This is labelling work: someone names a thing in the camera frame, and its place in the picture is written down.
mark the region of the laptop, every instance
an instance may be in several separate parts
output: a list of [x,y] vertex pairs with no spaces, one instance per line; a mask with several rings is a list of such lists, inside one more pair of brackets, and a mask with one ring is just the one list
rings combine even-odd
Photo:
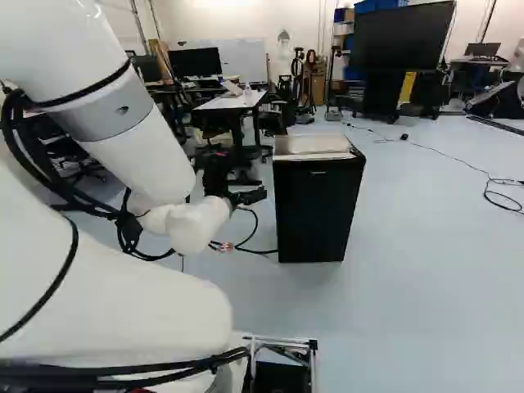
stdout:
[[495,57],[500,48],[500,43],[469,43],[465,56],[472,57]]

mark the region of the table leg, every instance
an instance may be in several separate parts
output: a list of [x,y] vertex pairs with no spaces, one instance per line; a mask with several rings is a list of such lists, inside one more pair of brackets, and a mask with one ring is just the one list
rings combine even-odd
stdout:
[[237,186],[259,186],[260,180],[250,178],[247,170],[251,167],[251,162],[245,157],[242,148],[242,120],[240,115],[231,122],[231,132],[233,134],[233,154],[234,166],[237,168],[236,178],[228,180],[228,184]]
[[260,147],[259,108],[253,108],[253,128],[255,129],[255,145]]

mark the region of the trash can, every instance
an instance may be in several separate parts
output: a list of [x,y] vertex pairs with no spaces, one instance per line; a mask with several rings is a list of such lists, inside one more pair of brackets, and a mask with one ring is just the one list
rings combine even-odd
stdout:
[[275,137],[279,262],[344,260],[365,162],[342,134]]

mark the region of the metal frame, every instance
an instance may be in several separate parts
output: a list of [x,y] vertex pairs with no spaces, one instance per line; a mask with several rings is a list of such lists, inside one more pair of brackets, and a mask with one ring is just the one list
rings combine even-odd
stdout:
[[137,25],[138,34],[140,35],[140,40],[142,41],[142,45],[144,46],[144,51],[146,51],[147,55],[151,55],[149,45],[147,45],[146,36],[144,35],[144,30],[142,28],[142,23],[140,22],[140,18],[138,17],[137,3],[135,0],[129,0],[129,4],[131,5],[131,12],[133,13],[134,22]]
[[156,13],[155,8],[153,7],[153,1],[147,0],[147,2],[149,2],[149,7],[151,8],[151,15],[153,16],[153,23],[155,24],[156,35],[158,36],[158,39],[162,40],[162,37],[160,35],[160,29],[158,28],[158,20],[156,20]]
[[[302,367],[309,369],[310,392],[318,393],[318,360],[317,350],[318,342],[311,338],[280,338],[270,336],[244,336],[242,339],[249,340],[251,346],[251,376],[255,379],[256,355],[265,348],[271,350],[277,355],[297,362]],[[305,362],[295,356],[294,352],[303,351],[308,355],[308,361]]]

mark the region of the whiteboard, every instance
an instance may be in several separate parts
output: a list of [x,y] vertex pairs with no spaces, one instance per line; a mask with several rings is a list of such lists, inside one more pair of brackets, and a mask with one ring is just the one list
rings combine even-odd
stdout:
[[183,46],[176,41],[169,41],[168,44],[172,51],[217,47],[223,75],[240,75],[242,82],[268,81],[265,42],[262,38],[197,39],[187,41]]

